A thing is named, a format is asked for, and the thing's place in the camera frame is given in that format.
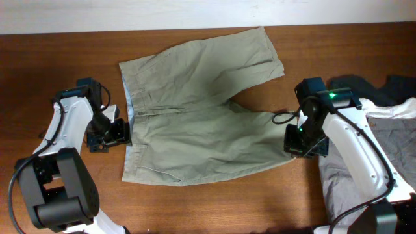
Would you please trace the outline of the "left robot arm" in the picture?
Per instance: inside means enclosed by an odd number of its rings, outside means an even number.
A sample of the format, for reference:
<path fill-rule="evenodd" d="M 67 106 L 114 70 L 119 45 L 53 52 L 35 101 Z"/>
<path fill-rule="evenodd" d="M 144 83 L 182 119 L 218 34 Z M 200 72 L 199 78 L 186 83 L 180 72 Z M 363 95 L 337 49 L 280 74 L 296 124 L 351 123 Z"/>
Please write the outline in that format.
<path fill-rule="evenodd" d="M 53 99 L 54 115 L 34 153 L 16 162 L 8 186 L 8 212 L 21 233 L 12 207 L 19 185 L 33 225 L 55 233 L 127 233 L 100 208 L 99 193 L 81 158 L 86 144 L 92 153 L 131 143 L 129 123 L 115 110 L 105 115 L 101 84 L 79 85 Z"/>

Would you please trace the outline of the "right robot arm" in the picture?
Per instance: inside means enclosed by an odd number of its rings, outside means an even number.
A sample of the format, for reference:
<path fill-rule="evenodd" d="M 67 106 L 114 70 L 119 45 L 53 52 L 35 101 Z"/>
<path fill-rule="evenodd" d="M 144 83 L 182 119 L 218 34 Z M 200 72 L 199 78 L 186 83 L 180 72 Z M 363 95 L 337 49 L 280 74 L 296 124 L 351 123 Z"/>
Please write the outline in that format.
<path fill-rule="evenodd" d="M 295 93 L 298 112 L 307 119 L 286 127 L 284 150 L 322 155 L 321 147 L 331 141 L 366 199 L 314 233 L 414 233 L 415 190 L 389 162 L 353 93 L 326 88 L 296 88 Z"/>

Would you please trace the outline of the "khaki shorts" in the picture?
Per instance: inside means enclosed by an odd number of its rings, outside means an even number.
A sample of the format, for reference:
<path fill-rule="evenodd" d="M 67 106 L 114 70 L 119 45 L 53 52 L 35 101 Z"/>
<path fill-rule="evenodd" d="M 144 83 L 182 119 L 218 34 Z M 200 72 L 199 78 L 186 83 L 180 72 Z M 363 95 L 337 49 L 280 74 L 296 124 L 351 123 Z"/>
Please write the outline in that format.
<path fill-rule="evenodd" d="M 131 128 L 123 181 L 199 185 L 291 162 L 283 119 L 232 101 L 284 74 L 264 28 L 189 41 L 120 71 Z"/>

